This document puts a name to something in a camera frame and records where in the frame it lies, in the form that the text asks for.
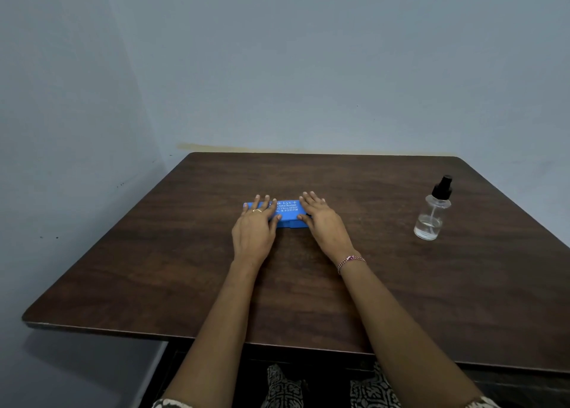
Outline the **person's right hand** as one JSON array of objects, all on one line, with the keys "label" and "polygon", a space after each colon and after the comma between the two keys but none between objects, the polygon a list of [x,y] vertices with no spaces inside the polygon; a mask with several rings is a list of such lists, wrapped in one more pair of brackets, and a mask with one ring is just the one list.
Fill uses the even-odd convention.
[{"label": "person's right hand", "polygon": [[[302,195],[299,196],[299,201],[302,205]],[[318,208],[303,207],[303,209],[313,219],[313,228],[309,228],[312,236],[335,267],[341,268],[351,260],[362,260],[361,254],[352,244],[341,217],[332,208],[331,211],[319,211]]]}]

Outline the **person's left hand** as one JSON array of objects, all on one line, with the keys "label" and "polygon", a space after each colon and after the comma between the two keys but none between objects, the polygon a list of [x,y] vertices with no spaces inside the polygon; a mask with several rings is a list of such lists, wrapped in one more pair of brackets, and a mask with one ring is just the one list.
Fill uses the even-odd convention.
[{"label": "person's left hand", "polygon": [[277,200],[270,197],[270,206],[266,211],[260,212],[259,201],[264,198],[265,196],[257,195],[253,203],[244,203],[250,205],[250,212],[244,217],[240,215],[232,228],[233,267],[257,271],[271,251],[276,232],[269,232],[268,219],[275,213]]}]

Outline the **blue spectacle case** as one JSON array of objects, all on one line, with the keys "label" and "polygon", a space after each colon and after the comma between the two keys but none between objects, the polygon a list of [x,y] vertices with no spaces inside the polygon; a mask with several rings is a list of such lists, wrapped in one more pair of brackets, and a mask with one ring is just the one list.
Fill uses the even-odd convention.
[{"label": "blue spectacle case", "polygon": [[299,219],[298,216],[305,214],[306,211],[303,209],[299,200],[278,200],[276,201],[276,210],[274,216],[268,220],[270,221],[274,217],[281,216],[281,219],[278,221],[278,224],[276,226],[277,229],[304,229],[308,228],[308,225],[303,220]]}]

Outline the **person's left forearm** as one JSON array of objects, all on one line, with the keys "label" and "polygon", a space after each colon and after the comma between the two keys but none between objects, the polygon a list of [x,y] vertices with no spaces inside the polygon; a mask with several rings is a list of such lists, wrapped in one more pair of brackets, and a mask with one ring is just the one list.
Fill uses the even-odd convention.
[{"label": "person's left forearm", "polygon": [[259,270],[230,265],[222,288],[162,398],[192,408],[231,408]]}]

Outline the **person's right forearm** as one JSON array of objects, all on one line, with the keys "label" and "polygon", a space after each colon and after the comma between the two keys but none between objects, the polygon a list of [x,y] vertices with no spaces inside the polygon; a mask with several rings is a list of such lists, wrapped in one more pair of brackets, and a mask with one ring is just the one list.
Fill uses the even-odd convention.
[{"label": "person's right forearm", "polygon": [[338,273],[360,315],[381,370],[403,408],[464,408],[483,396],[364,259],[346,262]]}]

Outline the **clear spray bottle black cap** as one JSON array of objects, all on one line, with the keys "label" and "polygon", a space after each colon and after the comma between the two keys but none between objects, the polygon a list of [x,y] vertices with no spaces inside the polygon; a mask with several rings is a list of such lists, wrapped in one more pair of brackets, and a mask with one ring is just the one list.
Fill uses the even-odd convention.
[{"label": "clear spray bottle black cap", "polygon": [[414,234],[423,240],[433,241],[438,238],[443,226],[444,211],[452,206],[452,176],[444,175],[430,195],[416,219]]}]

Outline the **black white patterned trousers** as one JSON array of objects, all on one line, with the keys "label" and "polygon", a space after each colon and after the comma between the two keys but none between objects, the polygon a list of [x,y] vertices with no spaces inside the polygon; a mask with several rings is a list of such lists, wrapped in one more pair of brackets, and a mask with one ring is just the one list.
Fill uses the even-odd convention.
[{"label": "black white patterned trousers", "polygon": [[[261,408],[303,408],[303,381],[292,381],[281,368],[267,368],[268,392]],[[351,408],[402,408],[380,365],[374,364],[373,377],[361,381],[350,380]]]}]

